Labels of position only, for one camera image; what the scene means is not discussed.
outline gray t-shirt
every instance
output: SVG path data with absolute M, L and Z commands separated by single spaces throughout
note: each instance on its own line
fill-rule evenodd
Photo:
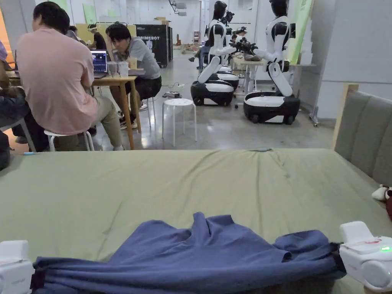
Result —
M 129 57 L 138 61 L 138 68 L 143 68 L 145 74 L 141 78 L 153 80 L 161 76 L 161 69 L 156 62 L 152 52 L 147 48 L 146 44 L 140 38 L 132 38 L 129 43 Z M 128 56 L 116 53 L 114 55 L 116 61 L 126 60 Z

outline gray floor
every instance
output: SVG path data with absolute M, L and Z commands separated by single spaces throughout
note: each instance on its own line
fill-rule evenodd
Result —
M 198 77 L 197 62 L 191 63 L 192 55 L 174 52 L 174 60 L 166 69 L 162 69 L 162 87 L 155 98 L 156 118 L 152 114 L 152 128 L 149 127 L 147 111 L 140 113 L 142 133 L 134 131 L 136 149 L 258 149 L 258 148 L 330 148 L 333 129 L 319 126 L 315 128 L 306 113 L 300 112 L 292 126 L 253 124 L 248 121 L 242 106 L 234 109 L 235 100 L 229 107 L 197 107 L 198 141 L 194 140 L 192 106 L 186 109 L 186 132 L 182 134 L 182 115 L 176 110 L 176 147 L 173 147 L 172 109 L 165 113 L 165 138 L 162 140 L 162 94 L 170 90 L 175 82 L 184 84 L 183 98 L 191 99 L 190 87 Z M 103 95 L 110 96 L 108 88 L 103 88 Z M 127 132 L 123 132 L 123 142 L 129 149 Z M 98 126 L 94 144 L 103 150 L 112 150 L 109 139 L 102 125 Z

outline gray headboard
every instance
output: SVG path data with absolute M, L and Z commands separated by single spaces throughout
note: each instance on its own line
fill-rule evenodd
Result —
M 335 151 L 392 187 L 392 100 L 349 90 L 339 123 Z

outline laptop screen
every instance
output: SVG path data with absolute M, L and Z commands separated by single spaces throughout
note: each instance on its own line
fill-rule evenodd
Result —
M 107 53 L 106 51 L 91 51 L 93 55 L 93 65 L 95 73 L 107 73 Z

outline wheel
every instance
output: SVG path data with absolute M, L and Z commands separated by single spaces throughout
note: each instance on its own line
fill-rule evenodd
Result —
M 193 99 L 193 102 L 195 103 L 196 106 L 203 106 L 204 105 L 204 99 L 200 99 L 199 97 L 196 97 Z
M 290 115 L 290 116 L 288 116 L 288 117 L 286 118 L 285 124 L 286 124 L 286 125 L 292 125 L 293 122 L 294 122 L 294 117 L 293 117 L 292 115 Z
M 254 114 L 252 116 L 252 123 L 258 123 L 259 122 L 259 116 L 257 114 Z

